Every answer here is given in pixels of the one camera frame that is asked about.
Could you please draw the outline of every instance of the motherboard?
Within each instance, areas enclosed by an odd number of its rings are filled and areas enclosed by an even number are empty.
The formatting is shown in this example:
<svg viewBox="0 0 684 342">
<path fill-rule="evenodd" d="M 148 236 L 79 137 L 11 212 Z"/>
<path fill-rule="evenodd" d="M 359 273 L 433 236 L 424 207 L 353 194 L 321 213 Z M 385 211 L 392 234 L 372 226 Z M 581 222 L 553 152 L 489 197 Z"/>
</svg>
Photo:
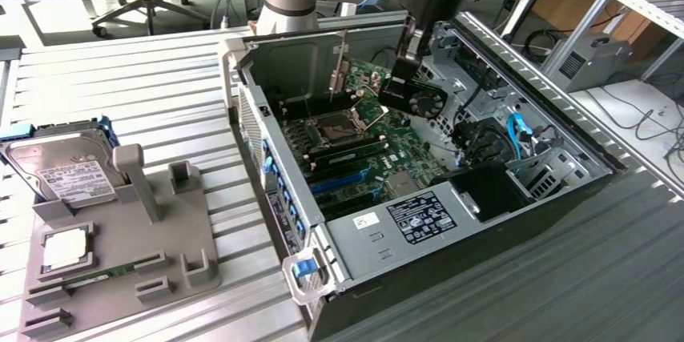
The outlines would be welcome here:
<svg viewBox="0 0 684 342">
<path fill-rule="evenodd" d="M 283 133 L 327 220 L 419 191 L 444 173 L 411 118 L 377 101 L 388 74 L 351 59 L 339 96 L 283 106 Z"/>
</svg>

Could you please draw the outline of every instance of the office chair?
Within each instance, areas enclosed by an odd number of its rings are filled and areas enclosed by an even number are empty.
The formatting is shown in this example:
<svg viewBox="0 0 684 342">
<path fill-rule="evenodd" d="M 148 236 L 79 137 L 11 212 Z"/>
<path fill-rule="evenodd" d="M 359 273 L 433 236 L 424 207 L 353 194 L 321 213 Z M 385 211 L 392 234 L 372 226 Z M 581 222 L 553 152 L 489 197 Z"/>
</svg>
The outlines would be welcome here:
<svg viewBox="0 0 684 342">
<path fill-rule="evenodd" d="M 99 36 L 100 38 L 111 38 L 111 35 L 107 34 L 107 28 L 100 26 L 101 23 L 112 21 L 113 19 L 119 18 L 125 13 L 135 11 L 137 9 L 145 9 L 145 15 L 147 15 L 147 22 L 148 22 L 148 35 L 153 35 L 153 21 L 152 18 L 156 16 L 156 13 L 153 11 L 155 7 L 164 8 L 168 11 L 173 11 L 177 14 L 183 14 L 185 16 L 189 16 L 191 18 L 195 18 L 203 22 L 203 28 L 207 29 L 209 27 L 209 19 L 207 16 L 200 14 L 199 12 L 195 12 L 193 10 L 188 10 L 176 4 L 171 4 L 165 2 L 164 0 L 135 0 L 132 2 L 128 2 L 127 0 L 117 0 L 119 7 L 116 10 L 109 11 L 103 16 L 93 19 L 93 34 Z M 191 4 L 189 0 L 180 0 L 180 4 L 183 6 L 188 6 Z"/>
</svg>

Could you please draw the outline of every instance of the blue cable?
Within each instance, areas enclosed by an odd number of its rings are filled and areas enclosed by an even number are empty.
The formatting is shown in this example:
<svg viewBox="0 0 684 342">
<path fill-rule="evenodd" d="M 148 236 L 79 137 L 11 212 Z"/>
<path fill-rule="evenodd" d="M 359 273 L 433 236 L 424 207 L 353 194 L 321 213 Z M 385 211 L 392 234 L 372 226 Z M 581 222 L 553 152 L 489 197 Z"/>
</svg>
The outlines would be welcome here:
<svg viewBox="0 0 684 342">
<path fill-rule="evenodd" d="M 515 127 L 516 126 L 520 131 L 524 131 L 527 134 L 532 135 L 532 129 L 527 126 L 520 112 L 515 112 L 513 114 L 509 115 L 509 118 L 507 121 L 507 127 L 508 127 L 508 131 L 509 131 L 511 142 L 513 142 L 515 153 L 517 155 L 517 159 L 523 159 L 520 143 L 517 141 L 517 136 L 515 135 Z"/>
</svg>

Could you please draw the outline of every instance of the hard drive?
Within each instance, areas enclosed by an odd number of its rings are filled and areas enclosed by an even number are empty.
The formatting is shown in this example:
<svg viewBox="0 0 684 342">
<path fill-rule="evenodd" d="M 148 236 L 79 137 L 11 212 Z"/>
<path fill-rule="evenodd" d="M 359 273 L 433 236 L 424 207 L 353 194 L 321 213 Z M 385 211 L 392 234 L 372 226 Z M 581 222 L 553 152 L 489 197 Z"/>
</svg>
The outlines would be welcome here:
<svg viewBox="0 0 684 342">
<path fill-rule="evenodd" d="M 23 125 L 12 127 L 11 135 L 0 135 L 0 159 L 40 201 L 61 200 L 80 208 L 113 200 L 115 188 L 127 184 L 112 163 L 115 145 L 108 119 L 37 129 Z"/>
</svg>

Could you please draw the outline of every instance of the hard drive label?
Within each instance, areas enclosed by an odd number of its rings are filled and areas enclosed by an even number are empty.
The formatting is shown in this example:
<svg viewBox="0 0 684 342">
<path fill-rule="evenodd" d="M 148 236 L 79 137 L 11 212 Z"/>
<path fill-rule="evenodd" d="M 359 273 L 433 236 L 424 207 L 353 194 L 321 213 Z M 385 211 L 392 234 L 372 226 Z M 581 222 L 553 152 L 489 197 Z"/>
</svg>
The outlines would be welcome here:
<svg viewBox="0 0 684 342">
<path fill-rule="evenodd" d="M 56 196 L 67 203 L 115 193 L 96 160 L 37 172 Z"/>
<path fill-rule="evenodd" d="M 388 206 L 387 210 L 411 244 L 421 243 L 456 227 L 456 222 L 431 191 Z"/>
</svg>

